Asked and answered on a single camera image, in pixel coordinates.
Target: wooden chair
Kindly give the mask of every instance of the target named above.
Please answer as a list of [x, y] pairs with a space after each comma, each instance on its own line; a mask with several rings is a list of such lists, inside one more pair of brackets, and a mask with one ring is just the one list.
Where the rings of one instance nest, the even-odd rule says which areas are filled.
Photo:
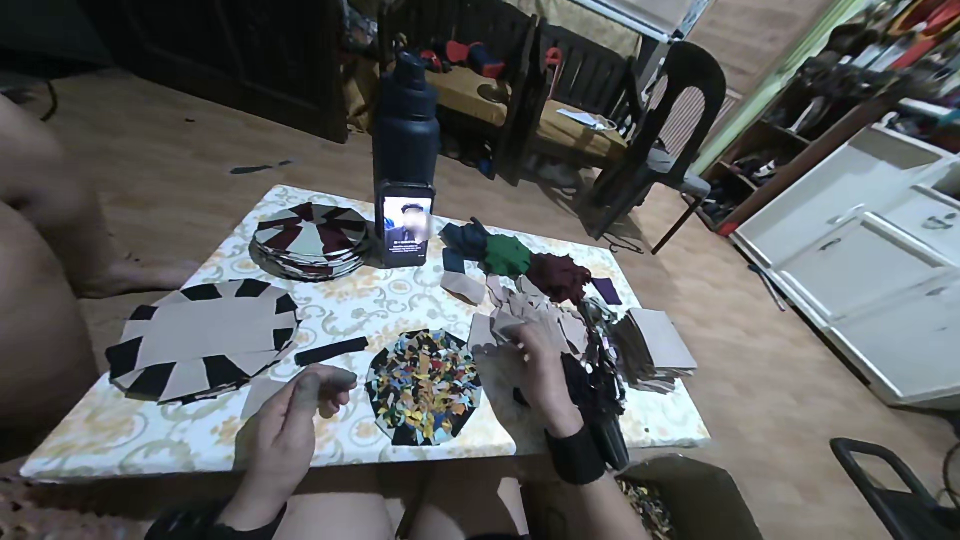
[[[710, 194], [710, 184], [687, 169], [700, 152], [727, 93], [727, 80], [717, 60], [704, 49], [686, 41], [670, 46], [660, 72], [660, 77], [664, 76], [667, 78], [666, 91], [657, 108], [647, 114], [623, 160], [604, 169], [582, 199], [582, 204], [610, 207], [603, 211], [598, 223], [589, 227], [590, 236], [599, 239], [614, 221], [643, 204], [653, 184], [664, 184], [692, 197], [690, 208], [653, 249], [653, 255]], [[703, 93], [704, 111], [680, 155], [674, 158], [654, 146], [677, 99], [689, 87], [698, 88]]]
[[[530, 80], [518, 131], [523, 144], [512, 159], [517, 165], [532, 154], [545, 154], [580, 168], [607, 168], [626, 153], [627, 136], [644, 114], [636, 84], [635, 60], [578, 36], [566, 28], [540, 22]], [[547, 52], [562, 54], [558, 67], [546, 62]], [[594, 131], [559, 113], [598, 114], [616, 129]]]
[[[500, 0], [405, 0], [381, 8], [380, 70], [389, 68], [401, 34], [405, 46], [430, 49], [437, 42], [484, 43], [506, 67], [498, 80], [468, 67], [449, 73], [427, 72], [438, 91], [437, 119], [452, 132], [484, 137], [491, 143], [492, 167], [486, 176], [508, 168], [509, 149], [520, 100], [530, 70], [537, 18]], [[502, 103], [492, 95], [505, 96]]]

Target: chair backrest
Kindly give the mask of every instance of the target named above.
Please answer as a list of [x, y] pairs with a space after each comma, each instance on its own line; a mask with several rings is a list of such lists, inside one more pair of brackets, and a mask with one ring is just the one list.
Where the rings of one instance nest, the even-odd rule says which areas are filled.
[[483, 42], [494, 58], [519, 66], [523, 41], [530, 31], [530, 15], [502, 0], [460, 0], [454, 38], [467, 45]]
[[429, 48], [451, 39], [466, 45], [482, 42], [507, 63], [505, 76], [519, 66], [531, 25], [530, 15], [502, 0], [401, 0], [381, 20], [389, 27], [387, 39], [404, 34], [411, 47]]
[[623, 79], [630, 73], [627, 59], [561, 26], [544, 23], [539, 31], [538, 54], [557, 47], [564, 55], [553, 99], [617, 121], [614, 110], [623, 98]]
[[704, 112], [668, 173], [671, 177], [681, 178], [696, 158], [710, 127], [720, 114], [727, 95], [727, 79], [713, 55], [686, 41], [670, 46], [658, 79], [664, 76], [667, 78], [667, 85], [663, 98], [656, 109], [647, 113], [640, 133], [631, 144], [629, 154], [633, 160], [646, 161], [677, 99], [687, 88], [699, 88], [704, 94]]

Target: chair leg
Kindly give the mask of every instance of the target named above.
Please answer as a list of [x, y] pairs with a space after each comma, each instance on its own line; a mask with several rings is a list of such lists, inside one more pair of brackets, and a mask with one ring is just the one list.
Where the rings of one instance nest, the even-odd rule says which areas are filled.
[[686, 209], [686, 211], [684, 212], [684, 215], [680, 216], [680, 219], [677, 220], [677, 223], [674, 223], [673, 227], [671, 227], [670, 230], [666, 232], [666, 234], [660, 240], [660, 243], [657, 244], [657, 247], [655, 247], [653, 251], [650, 252], [650, 255], [656, 255], [657, 252], [660, 250], [660, 248], [662, 248], [667, 243], [667, 241], [670, 238], [672, 238], [673, 235], [677, 233], [677, 231], [680, 230], [680, 227], [682, 227], [684, 223], [686, 223], [686, 220], [689, 219], [690, 216], [693, 215], [693, 212], [695, 212], [703, 203], [704, 203], [703, 199], [694, 199], [693, 204], [690, 205], [690, 208]]
[[[611, 181], [618, 181], [619, 179], [611, 178]], [[603, 212], [603, 215], [600, 217], [600, 221], [590, 229], [590, 237], [594, 240], [599, 240], [613, 225], [613, 222], [620, 219], [621, 217], [630, 213], [636, 203], [639, 202], [640, 197], [643, 196], [644, 183], [643, 182], [631, 182], [623, 183], [626, 184], [622, 189], [623, 190], [633, 190], [635, 193], [633, 196], [624, 196], [618, 197], [613, 201], [613, 204], [607, 211]]]

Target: thigh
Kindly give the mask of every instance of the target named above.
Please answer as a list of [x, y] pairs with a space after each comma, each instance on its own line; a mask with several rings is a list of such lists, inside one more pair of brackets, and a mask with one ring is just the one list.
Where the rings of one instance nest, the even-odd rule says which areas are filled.
[[513, 461], [464, 459], [437, 463], [410, 539], [519, 537], [529, 532]]
[[374, 466], [313, 469], [287, 503], [275, 540], [391, 540]]
[[97, 380], [80, 306], [36, 229], [0, 203], [0, 429], [54, 426]]

